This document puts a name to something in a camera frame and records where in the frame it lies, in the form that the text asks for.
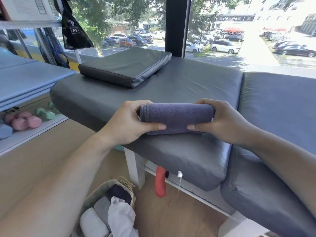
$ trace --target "black cushion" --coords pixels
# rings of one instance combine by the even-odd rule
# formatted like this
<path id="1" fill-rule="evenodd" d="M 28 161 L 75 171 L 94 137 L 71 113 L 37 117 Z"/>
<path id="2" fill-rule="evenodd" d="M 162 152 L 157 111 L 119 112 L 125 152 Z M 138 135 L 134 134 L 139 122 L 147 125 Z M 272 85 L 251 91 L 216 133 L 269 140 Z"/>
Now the black cushion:
<path id="1" fill-rule="evenodd" d="M 116 85 L 135 88 L 161 67 L 172 54 L 145 48 L 130 48 L 79 65 L 81 75 Z"/>
<path id="2" fill-rule="evenodd" d="M 316 79 L 246 72 L 238 110 L 255 126 L 316 154 L 315 90 Z M 241 214 L 279 235 L 316 236 L 311 213 L 250 151 L 232 148 L 221 192 Z"/>
<path id="3" fill-rule="evenodd" d="M 242 73 L 203 62 L 172 57 L 135 89 L 112 85 L 80 74 L 51 90 L 57 109 L 67 117 L 100 130 L 126 100 L 194 103 L 201 98 L 226 100 L 237 107 Z M 210 134 L 143 135 L 127 147 L 173 174 L 209 191 L 226 176 L 230 145 Z"/>

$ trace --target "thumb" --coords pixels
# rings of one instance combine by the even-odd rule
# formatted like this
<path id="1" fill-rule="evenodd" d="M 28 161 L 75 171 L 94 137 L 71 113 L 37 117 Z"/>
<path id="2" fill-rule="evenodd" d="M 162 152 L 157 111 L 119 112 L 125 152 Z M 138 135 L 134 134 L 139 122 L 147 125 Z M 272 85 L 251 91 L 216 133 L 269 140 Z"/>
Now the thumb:
<path id="1" fill-rule="evenodd" d="M 144 127 L 144 132 L 162 131 L 167 128 L 166 125 L 161 124 L 161 123 L 143 123 L 143 127 Z"/>
<path id="2" fill-rule="evenodd" d="M 211 123 L 199 123 L 195 125 L 188 125 L 188 130 L 191 131 L 201 131 L 201 132 L 210 132 Z"/>

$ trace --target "forearm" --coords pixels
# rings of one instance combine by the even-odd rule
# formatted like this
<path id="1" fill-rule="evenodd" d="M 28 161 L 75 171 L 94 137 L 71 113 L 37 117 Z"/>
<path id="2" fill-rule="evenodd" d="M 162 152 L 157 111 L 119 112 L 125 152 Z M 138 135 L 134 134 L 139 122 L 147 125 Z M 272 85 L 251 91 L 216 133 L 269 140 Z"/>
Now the forearm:
<path id="1" fill-rule="evenodd" d="M 0 236 L 68 237 L 108 148 L 88 139 L 0 221 Z"/>
<path id="2" fill-rule="evenodd" d="M 256 154 L 316 217 L 316 156 L 269 132 L 257 130 L 245 148 Z"/>

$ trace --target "person's left hand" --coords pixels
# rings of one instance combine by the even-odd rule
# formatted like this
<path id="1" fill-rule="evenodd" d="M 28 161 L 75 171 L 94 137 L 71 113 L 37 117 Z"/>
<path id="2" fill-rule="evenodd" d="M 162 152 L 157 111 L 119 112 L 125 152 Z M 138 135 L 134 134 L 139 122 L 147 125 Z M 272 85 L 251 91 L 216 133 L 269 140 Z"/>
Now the person's left hand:
<path id="1" fill-rule="evenodd" d="M 137 111 L 141 105 L 152 103 L 149 100 L 126 101 L 114 113 L 109 122 L 96 134 L 104 144 L 111 147 L 129 144 L 149 131 L 161 131 L 166 125 L 145 123 L 138 118 Z"/>

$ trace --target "orange car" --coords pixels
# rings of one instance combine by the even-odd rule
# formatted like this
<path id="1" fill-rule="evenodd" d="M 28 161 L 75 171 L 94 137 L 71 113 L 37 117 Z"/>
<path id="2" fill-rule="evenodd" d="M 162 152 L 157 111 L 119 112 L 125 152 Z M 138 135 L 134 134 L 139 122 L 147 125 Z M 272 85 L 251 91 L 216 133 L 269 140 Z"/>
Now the orange car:
<path id="1" fill-rule="evenodd" d="M 131 39 L 122 38 L 118 40 L 119 46 L 133 47 L 136 46 L 136 42 L 133 42 Z"/>

